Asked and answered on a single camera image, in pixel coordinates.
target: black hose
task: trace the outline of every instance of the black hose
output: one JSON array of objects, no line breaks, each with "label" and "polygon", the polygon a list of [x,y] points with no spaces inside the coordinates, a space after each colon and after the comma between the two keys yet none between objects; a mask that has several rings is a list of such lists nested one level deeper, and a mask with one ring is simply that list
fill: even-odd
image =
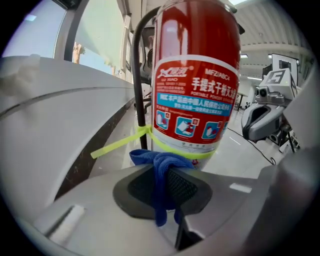
[{"label": "black hose", "polygon": [[[146,125],[145,112],[144,112],[144,102],[142,94],[142,85],[141,85],[141,74],[140,74],[140,55],[139,55],[139,43],[142,35],[142,31],[154,16],[157,15],[157,12],[160,7],[154,8],[149,11],[138,23],[133,33],[132,45],[131,45],[131,69],[133,76],[133,87],[134,87],[134,96],[135,96],[135,106],[138,119],[138,125],[143,127]],[[147,146],[147,136],[143,135],[140,137],[140,143],[142,149],[148,149]]]}]

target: floor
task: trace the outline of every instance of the floor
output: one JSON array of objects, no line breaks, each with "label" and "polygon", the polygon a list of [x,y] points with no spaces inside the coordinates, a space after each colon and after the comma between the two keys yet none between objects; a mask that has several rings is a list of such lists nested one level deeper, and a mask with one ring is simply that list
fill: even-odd
[{"label": "floor", "polygon": [[[145,115],[147,124],[151,123],[150,111],[151,108],[148,108],[148,112]],[[242,134],[242,115],[243,110],[240,110],[240,112],[236,110],[232,111],[228,123],[229,129],[225,131],[218,149],[202,170],[203,172],[257,179],[261,169],[270,165],[250,142],[237,134]],[[110,135],[106,145],[133,135],[137,126],[137,112],[135,108],[131,106]],[[147,137],[147,143],[150,149],[151,140],[149,137]],[[272,157],[277,163],[283,157],[282,153],[279,152],[279,147],[268,139],[258,141],[255,146],[261,150],[268,159]],[[141,148],[140,140],[137,139],[99,157],[93,166],[90,177],[116,172],[117,170],[133,166],[134,164],[130,160],[129,152],[139,148]],[[174,211],[167,212],[167,222],[164,226],[160,227],[160,229],[162,234],[172,243],[172,246],[174,246],[178,233],[178,225],[174,220]]]}]

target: ceiling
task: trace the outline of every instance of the ceiling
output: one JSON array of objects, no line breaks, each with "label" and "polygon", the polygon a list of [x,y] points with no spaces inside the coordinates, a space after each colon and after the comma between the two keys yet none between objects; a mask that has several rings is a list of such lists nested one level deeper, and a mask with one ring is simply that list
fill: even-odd
[{"label": "ceiling", "polygon": [[[132,13],[131,22],[134,28],[141,16],[166,0],[128,0],[129,8],[141,10]],[[262,77],[262,69],[272,63],[268,54],[280,54],[299,60],[299,71],[303,73],[306,62],[312,59],[312,51],[302,32],[290,16],[272,0],[247,0],[235,5],[235,18],[245,29],[240,36],[241,53],[248,58],[241,59],[242,77]]]}]

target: blue cloth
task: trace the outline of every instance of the blue cloth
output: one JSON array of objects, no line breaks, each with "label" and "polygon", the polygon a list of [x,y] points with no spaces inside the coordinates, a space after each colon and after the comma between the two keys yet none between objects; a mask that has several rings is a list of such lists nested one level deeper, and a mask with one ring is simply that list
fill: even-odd
[{"label": "blue cloth", "polygon": [[[167,210],[176,208],[172,198],[166,194],[165,173],[171,167],[187,167],[194,169],[192,162],[183,156],[174,153],[160,153],[147,149],[136,149],[129,153],[135,165],[153,164],[155,188],[152,195],[153,207],[155,210],[155,223],[158,227],[167,222]],[[175,222],[179,224],[179,209],[175,209]]]}]

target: fire extinguisher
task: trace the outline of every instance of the fire extinguisher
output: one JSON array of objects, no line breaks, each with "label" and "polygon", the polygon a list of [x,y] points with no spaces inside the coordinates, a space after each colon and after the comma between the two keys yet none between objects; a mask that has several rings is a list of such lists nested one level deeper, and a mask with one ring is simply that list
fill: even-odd
[{"label": "fire extinguisher", "polygon": [[[215,151],[236,100],[239,61],[239,28],[228,5],[167,1],[157,11],[153,40],[152,133],[157,141],[180,152]],[[144,116],[140,121],[145,125]],[[165,151],[154,142],[152,150]],[[201,169],[208,159],[192,162]]]}]

